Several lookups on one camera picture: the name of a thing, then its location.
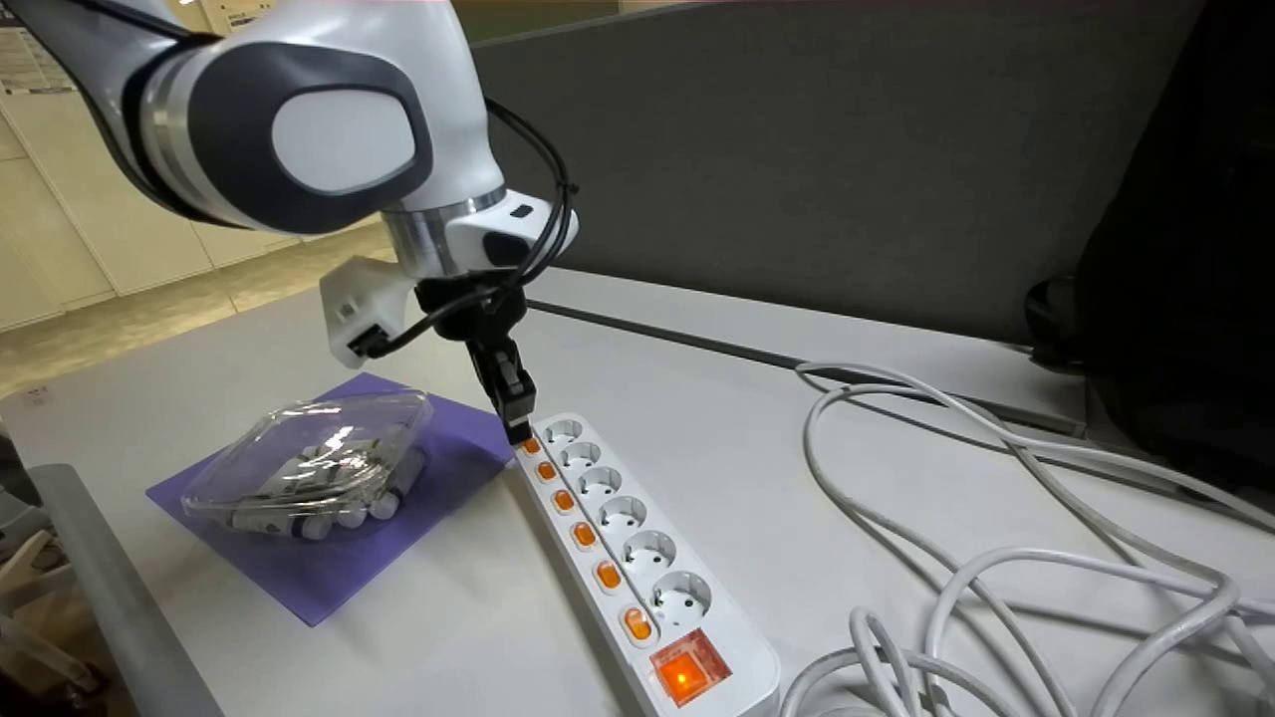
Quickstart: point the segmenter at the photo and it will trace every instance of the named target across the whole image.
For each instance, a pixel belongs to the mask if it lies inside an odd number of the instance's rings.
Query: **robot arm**
[[[470,347],[511,437],[526,430],[532,388],[507,332],[578,223],[507,186],[445,0],[284,0],[228,41],[184,33],[165,0],[9,4],[154,205],[295,234],[384,213],[397,268],[354,258],[321,279],[331,352],[360,368],[404,347],[416,291],[438,316],[425,328]]]

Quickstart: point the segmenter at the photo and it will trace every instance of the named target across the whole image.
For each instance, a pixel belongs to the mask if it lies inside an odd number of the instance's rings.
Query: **power strip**
[[[516,464],[582,615],[645,712],[771,712],[771,648],[587,418],[536,424]]]

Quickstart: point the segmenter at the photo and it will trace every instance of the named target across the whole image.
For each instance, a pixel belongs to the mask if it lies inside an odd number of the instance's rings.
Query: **purple cloth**
[[[404,391],[408,388],[397,381],[360,376],[321,397],[377,397]],[[244,570],[260,591],[284,602],[300,620],[317,624],[511,464],[511,442],[493,414],[433,396],[431,402],[433,414],[416,442],[425,456],[425,472],[392,521],[328,541],[252,537],[190,521],[179,499],[208,458],[168,483],[154,483],[146,499]]]

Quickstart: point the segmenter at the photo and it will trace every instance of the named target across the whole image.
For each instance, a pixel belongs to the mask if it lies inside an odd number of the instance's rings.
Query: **plastic bag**
[[[425,396],[317,397],[268,414],[186,486],[186,518],[312,537],[392,521],[425,465]]]

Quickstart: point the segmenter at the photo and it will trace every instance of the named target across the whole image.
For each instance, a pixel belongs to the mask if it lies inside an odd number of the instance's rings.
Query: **table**
[[[981,340],[578,271],[548,271],[532,299],[543,310],[530,310],[516,344],[543,388],[536,414],[578,410],[605,430],[778,645],[789,679],[843,645],[851,604],[874,608],[902,640],[916,639],[930,604],[930,591],[810,483],[795,428],[814,391],[778,368],[566,320],[552,308],[803,357],[903,368],[988,402],[1086,418],[1074,379],[1042,376],[1021,352]],[[196,712],[190,707],[208,699],[216,700],[208,712],[269,717],[621,712],[507,479],[433,527],[317,631],[300,624],[143,499],[151,483],[232,442],[252,418],[342,381],[321,347],[317,299],[300,294],[0,405],[26,464],[80,472],[80,483],[48,473],[42,495],[73,529],[77,570],[94,580],[87,594],[113,620],[115,653],[131,661],[123,665],[131,693],[154,712],[165,707]],[[433,340],[369,372],[485,405],[467,353]],[[959,557],[1008,541],[1100,554],[1100,541],[999,456],[866,410],[830,414],[819,446],[843,486]],[[1149,537],[1230,570],[1254,596],[1275,596],[1272,537],[1127,486],[1069,483]],[[1062,570],[1011,570],[996,584],[1134,624],[1154,615],[1142,591]],[[1030,639],[1081,699],[1092,699],[1130,648],[1062,624],[1030,624]],[[963,640],[953,657],[985,665]],[[1130,712],[1236,712],[1250,699],[1254,679],[1174,657],[1142,680]]]

